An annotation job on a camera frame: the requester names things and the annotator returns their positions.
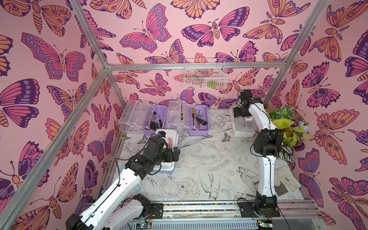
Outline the white toolbox clear lid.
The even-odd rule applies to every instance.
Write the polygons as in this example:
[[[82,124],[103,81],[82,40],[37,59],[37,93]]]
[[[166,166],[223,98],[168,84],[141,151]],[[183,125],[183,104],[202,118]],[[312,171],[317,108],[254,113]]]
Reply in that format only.
[[[237,107],[233,103],[230,107],[230,117],[235,137],[249,138],[258,133],[258,128],[252,117],[235,117],[234,108]]]

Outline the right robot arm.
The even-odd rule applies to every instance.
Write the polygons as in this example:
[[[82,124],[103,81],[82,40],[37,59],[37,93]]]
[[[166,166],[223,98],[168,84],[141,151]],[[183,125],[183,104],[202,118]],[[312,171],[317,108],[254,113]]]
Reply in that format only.
[[[233,109],[234,117],[252,117],[258,128],[258,136],[250,152],[259,160],[259,184],[253,209],[256,215],[280,217],[274,185],[274,170],[278,152],[281,150],[284,132],[274,125],[265,111],[260,98],[251,90],[242,90],[238,95],[238,106]]]

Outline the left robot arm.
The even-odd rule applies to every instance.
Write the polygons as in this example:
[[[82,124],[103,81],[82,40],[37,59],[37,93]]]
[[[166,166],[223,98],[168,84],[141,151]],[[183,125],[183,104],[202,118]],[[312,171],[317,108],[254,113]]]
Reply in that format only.
[[[134,219],[147,221],[152,210],[151,201],[142,194],[132,198],[133,189],[147,175],[171,172],[179,160],[179,135],[175,130],[160,129],[145,146],[131,156],[120,170],[118,179],[80,215],[72,214],[66,221],[68,230],[118,230]]]

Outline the yellow screwdriver in lid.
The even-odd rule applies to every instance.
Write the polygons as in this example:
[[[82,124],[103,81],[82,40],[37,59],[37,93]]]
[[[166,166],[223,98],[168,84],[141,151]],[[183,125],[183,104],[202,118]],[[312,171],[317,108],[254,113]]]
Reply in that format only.
[[[183,113],[183,104],[181,104],[181,113],[180,113],[180,119],[184,120],[184,113]]]

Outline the adjustable wrench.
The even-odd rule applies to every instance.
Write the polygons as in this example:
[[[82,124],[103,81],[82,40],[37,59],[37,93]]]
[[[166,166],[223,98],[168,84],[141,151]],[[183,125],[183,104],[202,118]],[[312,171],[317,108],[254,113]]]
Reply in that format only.
[[[203,117],[203,114],[201,113],[201,111],[200,110],[198,110],[197,112],[196,112],[196,117],[200,117],[200,118],[202,118]],[[201,124],[199,124],[198,122],[197,122],[197,129],[200,129],[200,126],[201,126]]]

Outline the potted green plant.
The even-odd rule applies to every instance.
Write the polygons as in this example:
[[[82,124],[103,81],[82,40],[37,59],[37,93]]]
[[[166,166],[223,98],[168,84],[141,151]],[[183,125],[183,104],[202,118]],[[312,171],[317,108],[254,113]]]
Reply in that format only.
[[[296,110],[288,105],[272,112],[266,109],[266,113],[273,124],[284,132],[278,158],[295,165],[294,152],[303,150],[305,148],[304,141],[312,138],[309,124],[302,118],[296,118]]]

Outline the work glove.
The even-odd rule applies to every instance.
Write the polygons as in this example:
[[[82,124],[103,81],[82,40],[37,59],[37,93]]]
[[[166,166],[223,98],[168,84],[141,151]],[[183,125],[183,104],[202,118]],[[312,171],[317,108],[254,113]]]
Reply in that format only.
[[[299,190],[301,184],[287,167],[281,167],[274,171],[274,186],[277,196]]]

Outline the black handled tool purple box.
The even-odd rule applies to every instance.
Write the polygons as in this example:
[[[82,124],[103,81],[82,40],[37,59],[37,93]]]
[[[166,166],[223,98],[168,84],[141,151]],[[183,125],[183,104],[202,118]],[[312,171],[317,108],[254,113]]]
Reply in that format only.
[[[207,125],[207,121],[203,120],[202,118],[200,117],[196,117],[196,121],[201,124],[201,125],[204,125],[206,126]]]

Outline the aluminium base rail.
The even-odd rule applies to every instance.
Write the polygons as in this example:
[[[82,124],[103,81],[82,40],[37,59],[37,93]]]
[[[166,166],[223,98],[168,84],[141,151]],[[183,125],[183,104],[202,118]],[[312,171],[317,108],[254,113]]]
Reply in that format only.
[[[250,201],[127,202],[108,216],[84,212],[71,230],[326,230],[312,201],[283,200],[274,211],[255,214]]]

